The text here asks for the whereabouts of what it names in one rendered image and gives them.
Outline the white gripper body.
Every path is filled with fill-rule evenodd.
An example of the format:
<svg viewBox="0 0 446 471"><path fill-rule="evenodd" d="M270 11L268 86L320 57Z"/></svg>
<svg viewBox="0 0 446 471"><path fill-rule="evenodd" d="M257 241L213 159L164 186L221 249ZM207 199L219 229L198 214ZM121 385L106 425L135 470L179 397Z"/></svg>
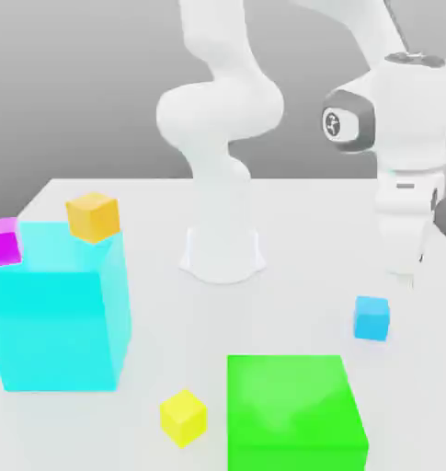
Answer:
<svg viewBox="0 0 446 471"><path fill-rule="evenodd" d="M433 224L430 203L377 201L375 213L386 270L397 276L414 276Z"/></svg>

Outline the small blue cube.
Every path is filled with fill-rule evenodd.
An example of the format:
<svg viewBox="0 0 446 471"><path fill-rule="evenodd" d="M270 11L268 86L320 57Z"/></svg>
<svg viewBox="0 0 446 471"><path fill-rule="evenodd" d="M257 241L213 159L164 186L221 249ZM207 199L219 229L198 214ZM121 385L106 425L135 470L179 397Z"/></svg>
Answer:
<svg viewBox="0 0 446 471"><path fill-rule="evenodd" d="M358 296L354 309L354 336L357 339L385 341L390 325L387 299Z"/></svg>

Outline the small yellow cube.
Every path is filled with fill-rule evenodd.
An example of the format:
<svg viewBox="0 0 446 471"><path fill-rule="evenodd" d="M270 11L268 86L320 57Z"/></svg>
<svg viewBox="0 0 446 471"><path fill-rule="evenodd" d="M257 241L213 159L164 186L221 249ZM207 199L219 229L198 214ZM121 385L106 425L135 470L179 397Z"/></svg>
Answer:
<svg viewBox="0 0 446 471"><path fill-rule="evenodd" d="M208 427L208 409L188 389L182 389L159 407L162 430L179 447L199 438Z"/></svg>

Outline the small orange cube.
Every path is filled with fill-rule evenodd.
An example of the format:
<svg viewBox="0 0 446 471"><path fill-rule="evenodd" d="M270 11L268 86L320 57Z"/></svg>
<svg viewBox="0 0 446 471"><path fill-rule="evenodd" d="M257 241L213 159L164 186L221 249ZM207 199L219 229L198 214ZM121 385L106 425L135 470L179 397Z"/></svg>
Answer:
<svg viewBox="0 0 446 471"><path fill-rule="evenodd" d="M65 204L72 236L96 244L120 232L118 200L98 192Z"/></svg>

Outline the small magenta cube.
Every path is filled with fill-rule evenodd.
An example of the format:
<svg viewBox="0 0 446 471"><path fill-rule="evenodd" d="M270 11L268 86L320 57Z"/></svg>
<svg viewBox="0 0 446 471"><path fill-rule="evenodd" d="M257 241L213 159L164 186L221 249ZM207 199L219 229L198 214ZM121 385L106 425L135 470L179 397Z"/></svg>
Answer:
<svg viewBox="0 0 446 471"><path fill-rule="evenodd" d="M22 260L17 218L0 218L0 266L18 264Z"/></svg>

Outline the large green box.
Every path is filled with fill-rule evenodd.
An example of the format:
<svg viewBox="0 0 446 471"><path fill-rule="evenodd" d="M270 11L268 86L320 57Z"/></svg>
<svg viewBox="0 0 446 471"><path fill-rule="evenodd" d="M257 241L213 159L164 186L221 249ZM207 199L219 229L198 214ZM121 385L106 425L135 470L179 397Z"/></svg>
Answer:
<svg viewBox="0 0 446 471"><path fill-rule="evenodd" d="M227 471L365 471L340 356L230 355L226 391Z"/></svg>

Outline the large cyan box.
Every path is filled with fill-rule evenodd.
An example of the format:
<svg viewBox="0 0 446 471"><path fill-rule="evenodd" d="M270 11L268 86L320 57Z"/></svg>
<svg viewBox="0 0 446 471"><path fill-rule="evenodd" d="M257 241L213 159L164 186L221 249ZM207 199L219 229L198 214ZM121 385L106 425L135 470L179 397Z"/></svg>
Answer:
<svg viewBox="0 0 446 471"><path fill-rule="evenodd" d="M19 232L21 263L0 267L5 390L116 390L132 336L123 234L91 244L66 222Z"/></svg>

